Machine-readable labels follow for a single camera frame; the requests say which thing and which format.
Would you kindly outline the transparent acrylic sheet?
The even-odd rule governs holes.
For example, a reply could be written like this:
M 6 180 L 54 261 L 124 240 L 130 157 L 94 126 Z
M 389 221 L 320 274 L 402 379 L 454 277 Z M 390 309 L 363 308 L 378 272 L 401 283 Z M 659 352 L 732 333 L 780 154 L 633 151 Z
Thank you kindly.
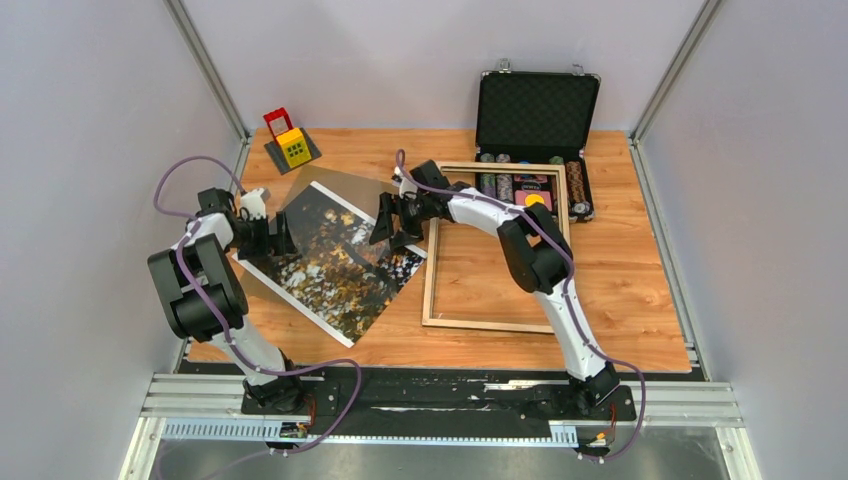
M 272 256 L 264 273 L 293 291 L 309 285 L 398 293 L 400 281 L 381 244 L 370 245 L 373 226 L 320 183 L 312 182 L 282 210 L 297 254 Z

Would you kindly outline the autumn leaves photo print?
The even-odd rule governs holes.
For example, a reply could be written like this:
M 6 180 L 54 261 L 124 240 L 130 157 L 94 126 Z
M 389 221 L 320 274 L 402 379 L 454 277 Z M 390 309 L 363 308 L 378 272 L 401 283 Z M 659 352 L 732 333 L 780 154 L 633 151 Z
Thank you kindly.
M 369 244 L 375 219 L 317 181 L 282 214 L 295 252 L 237 262 L 347 348 L 427 259 L 415 245 L 393 251 L 386 241 Z

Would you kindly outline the wooden picture frame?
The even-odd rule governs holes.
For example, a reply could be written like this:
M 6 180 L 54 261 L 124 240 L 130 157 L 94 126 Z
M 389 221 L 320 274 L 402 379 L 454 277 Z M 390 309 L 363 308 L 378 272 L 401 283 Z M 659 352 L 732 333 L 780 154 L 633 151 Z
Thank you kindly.
M 422 326 L 553 332 L 541 306 L 512 279 L 494 233 L 433 218 L 426 241 Z

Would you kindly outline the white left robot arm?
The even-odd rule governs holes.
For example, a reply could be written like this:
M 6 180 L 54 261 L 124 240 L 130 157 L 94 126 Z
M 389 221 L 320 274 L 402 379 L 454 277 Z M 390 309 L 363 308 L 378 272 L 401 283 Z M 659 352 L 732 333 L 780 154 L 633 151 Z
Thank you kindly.
M 304 405 L 306 386 L 293 362 L 249 320 L 246 294 L 227 257 L 230 250 L 241 260 L 295 253 L 286 221 L 268 216 L 269 197 L 264 188 L 239 198 L 219 188 L 199 193 L 200 208 L 183 236 L 147 264 L 175 335 L 226 353 L 245 376 L 246 397 L 287 414 Z

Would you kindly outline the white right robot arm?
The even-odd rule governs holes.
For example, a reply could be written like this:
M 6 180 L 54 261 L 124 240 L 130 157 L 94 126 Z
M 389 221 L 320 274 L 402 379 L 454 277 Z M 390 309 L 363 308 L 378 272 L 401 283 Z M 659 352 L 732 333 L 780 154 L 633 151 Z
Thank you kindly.
M 473 227 L 498 239 L 513 281 L 541 305 L 565 359 L 571 403 L 584 417 L 596 417 L 611 403 L 620 378 L 600 347 L 577 298 L 573 253 L 558 223 L 540 204 L 517 206 L 464 183 L 451 183 L 428 160 L 407 170 L 405 152 L 396 153 L 395 194 L 379 197 L 369 238 L 400 251 L 423 238 L 431 219 Z

